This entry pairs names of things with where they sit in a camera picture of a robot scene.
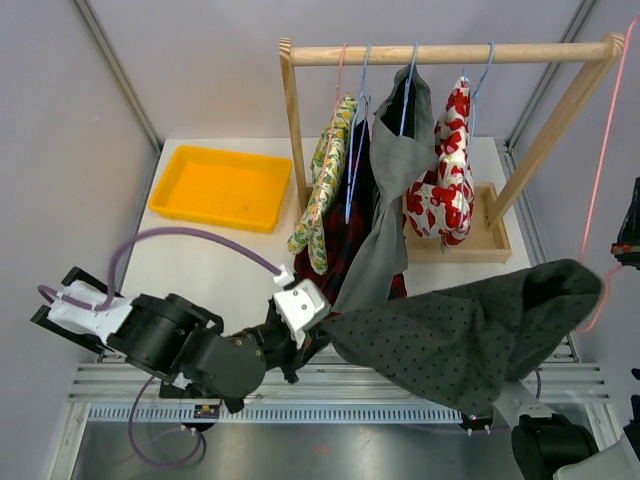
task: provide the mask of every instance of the gray wall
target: gray wall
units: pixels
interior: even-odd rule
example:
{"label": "gray wall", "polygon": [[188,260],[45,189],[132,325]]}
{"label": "gray wall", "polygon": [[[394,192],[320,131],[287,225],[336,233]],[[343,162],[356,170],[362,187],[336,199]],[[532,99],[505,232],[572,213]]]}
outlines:
{"label": "gray wall", "polygon": [[85,354],[29,322],[36,285],[104,276],[154,159],[72,3],[1,3],[0,478],[37,479]]}
{"label": "gray wall", "polygon": [[[160,135],[170,138],[288,137],[277,45],[557,42],[580,0],[92,0]],[[543,65],[493,67],[478,101],[478,135],[505,136]],[[397,67],[367,73],[377,108]],[[483,66],[469,66],[477,79]],[[359,92],[361,67],[345,69],[343,91]],[[460,65],[421,66],[434,111],[444,108]],[[296,71],[303,136],[333,112],[337,68]]]}
{"label": "gray wall", "polygon": [[[638,13],[637,0],[599,2],[579,40],[599,40],[605,32],[624,33]],[[634,181],[640,176],[638,30],[627,56],[585,258],[586,266],[601,275],[615,265],[609,248],[631,201]],[[577,70],[577,66],[562,68],[535,125],[523,139],[520,153],[531,145]],[[578,258],[615,76],[612,72],[604,81],[529,186],[541,233],[553,258]],[[578,333],[575,338],[582,358],[603,367],[616,412],[624,423],[631,415],[630,395],[640,394],[640,382],[630,374],[632,367],[640,367],[640,273],[624,269],[613,277],[611,290],[599,324],[591,333]]]}

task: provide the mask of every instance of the clothes rack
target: clothes rack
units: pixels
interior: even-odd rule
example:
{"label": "clothes rack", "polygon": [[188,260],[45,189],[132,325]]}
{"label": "clothes rack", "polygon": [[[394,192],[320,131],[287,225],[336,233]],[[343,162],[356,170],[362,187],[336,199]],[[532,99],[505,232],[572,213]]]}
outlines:
{"label": "clothes rack", "polygon": [[[439,241],[418,238],[411,228],[405,229],[407,250],[411,261],[446,263],[506,262],[511,248],[503,217],[555,145],[587,104],[600,83],[617,62],[624,45],[624,36],[606,34],[600,42],[557,44],[495,45],[493,63],[583,63],[573,82],[542,126],[529,151],[496,195],[492,184],[476,186],[476,207],[471,234],[461,245],[447,254],[440,253]],[[344,65],[362,65],[367,47],[347,47]],[[309,189],[304,172],[302,136],[298,111],[295,67],[337,66],[342,47],[296,47],[289,38],[280,39],[280,67],[284,85],[289,135],[298,190],[298,206],[302,213],[307,205]],[[368,64],[407,65],[413,46],[371,47]],[[416,64],[484,64],[489,60],[489,45],[420,46]]]}

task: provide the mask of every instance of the hanging clothes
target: hanging clothes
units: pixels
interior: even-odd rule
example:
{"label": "hanging clothes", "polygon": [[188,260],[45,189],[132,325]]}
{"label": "hanging clothes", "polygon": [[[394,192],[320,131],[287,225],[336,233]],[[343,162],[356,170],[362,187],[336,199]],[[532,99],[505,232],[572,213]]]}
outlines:
{"label": "hanging clothes", "polygon": [[471,230],[474,190],[467,163],[469,80],[461,77],[435,127],[436,170],[427,170],[407,192],[407,217],[419,237],[441,237],[442,251]]}
{"label": "hanging clothes", "polygon": [[411,69],[400,70],[391,95],[376,112],[371,140],[371,168],[378,186],[371,233],[360,247],[347,272],[334,310],[349,312],[384,303],[392,284],[401,282],[408,266],[402,233],[402,195],[418,175],[434,169],[433,116],[429,86],[414,69],[403,136],[402,120],[405,81]]}
{"label": "hanging clothes", "polygon": [[[322,215],[328,210],[340,187],[349,134],[357,106],[356,99],[347,94],[338,107],[331,145],[328,146],[331,122],[322,132],[311,160],[313,191],[311,192],[307,209],[302,214],[287,242],[289,251],[296,254],[300,253],[308,245],[307,251],[311,266],[319,274],[326,273],[328,268]],[[327,168],[324,179],[322,179],[322,167],[327,155],[327,148],[329,148]],[[319,211],[316,216],[315,227],[312,227],[316,208]]]}
{"label": "hanging clothes", "polygon": [[589,315],[602,282],[560,260],[322,321],[345,360],[414,395],[482,412]]}
{"label": "hanging clothes", "polygon": [[[360,246],[371,232],[373,224],[373,195],[377,189],[371,163],[369,161],[369,127],[366,120],[356,125],[351,135],[354,138],[353,153],[360,152],[357,180],[354,183],[351,215],[349,223],[345,223],[347,203],[348,166],[343,173],[338,193],[329,210],[323,216],[325,247],[327,252],[328,271],[320,275],[313,270],[306,249],[296,255],[294,270],[300,278],[311,279],[322,291],[332,305],[338,298],[344,279],[351,267]],[[352,174],[355,173],[355,162]],[[406,297],[404,282],[396,280],[389,292],[389,299]]]}

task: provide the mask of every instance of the white table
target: white table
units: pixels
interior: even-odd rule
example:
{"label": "white table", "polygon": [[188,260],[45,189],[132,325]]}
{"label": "white table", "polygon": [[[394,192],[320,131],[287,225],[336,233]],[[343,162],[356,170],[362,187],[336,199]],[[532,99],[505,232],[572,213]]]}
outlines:
{"label": "white table", "polygon": [[[307,162],[317,140],[304,139]],[[175,149],[180,145],[236,150],[291,158],[287,138],[273,139],[172,139],[167,140],[153,180],[158,184]],[[505,183],[500,159],[492,138],[477,138],[471,151],[476,182],[492,182],[498,191]],[[234,240],[267,258],[275,265],[293,265],[287,239],[293,230],[296,212],[293,172],[280,218],[272,234],[261,234],[180,222],[145,210],[140,230],[166,226],[190,226],[215,232]],[[409,295],[447,288],[500,275],[530,266],[515,212],[510,209],[504,223],[513,256],[505,264],[412,264],[405,272]],[[133,250],[127,269],[123,293],[146,293],[164,297],[176,293],[221,315],[225,333],[230,334],[264,320],[267,300],[277,291],[272,276],[252,261],[217,244],[186,236],[166,236],[145,240]]]}

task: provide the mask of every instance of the orange plastic bin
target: orange plastic bin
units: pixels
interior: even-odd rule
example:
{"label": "orange plastic bin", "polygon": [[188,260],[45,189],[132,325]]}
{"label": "orange plastic bin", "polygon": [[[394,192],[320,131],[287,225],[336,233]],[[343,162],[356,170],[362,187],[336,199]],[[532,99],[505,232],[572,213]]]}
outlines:
{"label": "orange plastic bin", "polygon": [[176,220],[273,232],[291,160],[183,145],[171,157],[149,208]]}

